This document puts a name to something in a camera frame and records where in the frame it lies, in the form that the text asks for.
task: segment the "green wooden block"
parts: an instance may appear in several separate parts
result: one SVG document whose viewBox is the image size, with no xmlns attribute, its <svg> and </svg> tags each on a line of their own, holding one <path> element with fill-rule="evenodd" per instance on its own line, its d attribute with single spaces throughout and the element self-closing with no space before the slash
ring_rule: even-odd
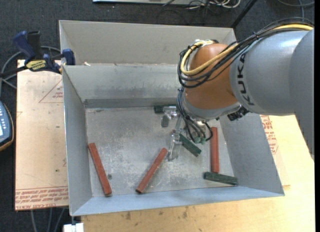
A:
<svg viewBox="0 0 320 232">
<path fill-rule="evenodd" d="M 194 145 L 190 140 L 188 140 L 185 136 L 182 134 L 180 136 L 180 141 L 182 142 L 182 146 L 188 150 L 191 154 L 193 154 L 195 157 L 198 157 L 201 153 L 201 149 L 198 148 L 196 145 Z"/>
<path fill-rule="evenodd" d="M 227 175 L 222 175 L 216 172 L 205 172 L 203 178 L 210 181 L 220 182 L 229 185 L 238 185 L 238 179 Z"/>
</svg>

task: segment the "wooden stick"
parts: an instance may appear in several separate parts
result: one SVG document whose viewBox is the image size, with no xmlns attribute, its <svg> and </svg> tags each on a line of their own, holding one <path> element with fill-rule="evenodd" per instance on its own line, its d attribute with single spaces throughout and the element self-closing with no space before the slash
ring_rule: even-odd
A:
<svg viewBox="0 0 320 232">
<path fill-rule="evenodd" d="M 211 127 L 212 138 L 210 140 L 210 166 L 211 172 L 219 173 L 219 142 L 218 128 Z"/>
<path fill-rule="evenodd" d="M 167 153 L 168 153 L 167 149 L 165 149 L 165 148 L 161 149 L 160 153 L 158 154 L 158 156 L 154 160 L 154 162 L 151 165 L 150 169 L 147 171 L 147 173 L 143 177 L 143 179 L 140 182 L 139 186 L 135 189 L 136 192 L 142 193 L 144 191 L 145 187 L 149 183 L 150 179 L 154 175 L 155 171 L 157 170 L 157 168 L 159 167 L 159 165 L 161 164 L 162 160 L 165 158 Z"/>
<path fill-rule="evenodd" d="M 91 157 L 93 159 L 93 163 L 94 163 L 96 172 L 98 174 L 101 186 L 102 186 L 102 188 L 104 190 L 104 194 L 106 196 L 110 195 L 112 193 L 112 190 L 111 190 L 111 187 L 110 187 L 110 184 L 109 184 L 109 181 L 108 181 L 108 177 L 107 177 L 107 175 L 105 173 L 104 166 L 102 165 L 102 162 L 101 162 L 101 159 L 100 159 L 96 144 L 90 143 L 88 145 L 88 148 L 89 148 Z"/>
</svg>

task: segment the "blue clamp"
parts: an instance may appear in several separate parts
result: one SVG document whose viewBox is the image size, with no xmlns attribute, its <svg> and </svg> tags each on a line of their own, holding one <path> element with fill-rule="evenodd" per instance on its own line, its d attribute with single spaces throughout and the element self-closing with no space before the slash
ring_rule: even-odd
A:
<svg viewBox="0 0 320 232">
<path fill-rule="evenodd" d="M 26 31 L 22 31 L 13 38 L 13 43 L 17 49 L 26 55 L 24 66 L 33 72 L 51 71 L 60 74 L 61 66 L 52 60 L 48 54 L 42 52 L 40 36 L 39 31 L 28 34 Z M 62 65 L 76 64 L 75 56 L 71 49 L 63 50 L 59 57 L 63 58 Z"/>
</svg>

